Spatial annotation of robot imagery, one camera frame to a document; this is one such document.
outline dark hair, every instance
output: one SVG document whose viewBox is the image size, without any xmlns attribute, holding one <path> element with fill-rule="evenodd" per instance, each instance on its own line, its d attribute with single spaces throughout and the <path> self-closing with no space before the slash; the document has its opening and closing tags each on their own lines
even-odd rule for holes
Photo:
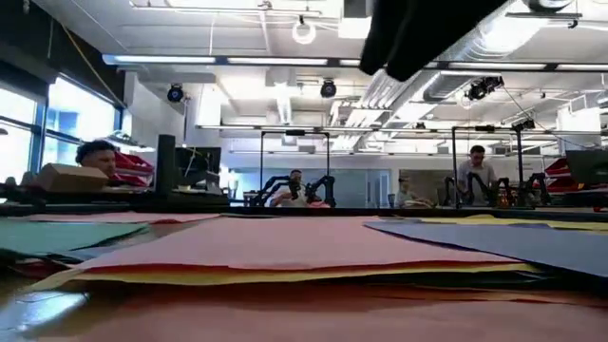
<svg viewBox="0 0 608 342">
<path fill-rule="evenodd" d="M 471 154 L 473 153 L 485 153 L 485 148 L 483 146 L 475 145 L 471 147 Z"/>
<path fill-rule="evenodd" d="M 76 151 L 76 162 L 81 163 L 83 159 L 91 153 L 97 151 L 116 151 L 116 147 L 113 144 L 106 141 L 92 141 L 85 142 L 78 147 Z"/>
</svg>

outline black pole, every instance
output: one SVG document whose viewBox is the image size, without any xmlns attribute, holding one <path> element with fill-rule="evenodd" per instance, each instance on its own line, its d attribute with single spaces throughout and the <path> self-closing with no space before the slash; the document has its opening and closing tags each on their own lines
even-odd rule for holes
<svg viewBox="0 0 608 342">
<path fill-rule="evenodd" d="M 175 136 L 160 134 L 154 176 L 154 192 L 157 195 L 168 196 L 173 191 L 175 167 Z"/>
<path fill-rule="evenodd" d="M 327 138 L 327 175 L 330 175 L 330 133 L 325 133 Z"/>
<path fill-rule="evenodd" d="M 262 131 L 261 136 L 259 137 L 259 191 L 262 191 L 263 186 L 263 176 L 262 170 L 264 168 L 264 136 L 266 132 Z"/>
<path fill-rule="evenodd" d="M 456 164 L 456 127 L 452 127 L 452 166 L 454 168 L 454 208 L 460 208 L 458 197 L 458 165 Z"/>
<path fill-rule="evenodd" d="M 523 154 L 522 154 L 522 129 L 521 128 L 515 128 L 515 135 L 517 136 L 517 165 L 519 168 L 519 178 L 520 178 L 520 185 L 518 186 L 518 204 L 520 206 L 523 206 L 523 204 L 525 203 L 525 200 L 523 198 Z"/>
</svg>

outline yellow paper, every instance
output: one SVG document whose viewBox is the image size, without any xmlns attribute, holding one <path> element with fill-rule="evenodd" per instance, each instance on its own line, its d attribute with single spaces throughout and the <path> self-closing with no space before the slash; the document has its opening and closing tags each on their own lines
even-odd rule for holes
<svg viewBox="0 0 608 342">
<path fill-rule="evenodd" d="M 494 218 L 491 215 L 475 215 L 468 218 L 420 218 L 425 223 L 454 223 L 454 224 L 547 224 L 558 229 L 580 229 L 608 231 L 608 223 L 604 222 L 566 222 L 540 219 Z"/>
<path fill-rule="evenodd" d="M 132 272 L 132 273 L 79 273 L 75 280 L 112 280 L 129 283 L 171 284 L 171 285 L 226 285 L 259 282 L 296 282 L 315 279 L 348 276 L 398 275 L 413 273 L 477 273 L 537 270 L 524 263 L 470 267 L 395 268 L 385 270 L 357 270 L 335 272 Z"/>
</svg>

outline green paper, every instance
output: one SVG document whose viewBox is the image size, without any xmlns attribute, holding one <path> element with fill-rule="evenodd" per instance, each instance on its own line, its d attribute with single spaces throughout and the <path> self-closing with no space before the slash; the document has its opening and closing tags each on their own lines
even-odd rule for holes
<svg viewBox="0 0 608 342">
<path fill-rule="evenodd" d="M 0 218 L 0 251 L 42 257 L 100 245 L 146 227 L 145 223 L 30 222 Z"/>
</svg>

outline cardboard box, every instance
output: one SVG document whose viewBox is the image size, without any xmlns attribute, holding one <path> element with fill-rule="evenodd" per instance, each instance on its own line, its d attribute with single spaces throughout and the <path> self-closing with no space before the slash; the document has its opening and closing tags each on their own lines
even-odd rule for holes
<svg viewBox="0 0 608 342">
<path fill-rule="evenodd" d="M 107 181 L 100 169 L 58 163 L 46 164 L 36 178 L 38 186 L 54 193 L 100 192 Z"/>
</svg>

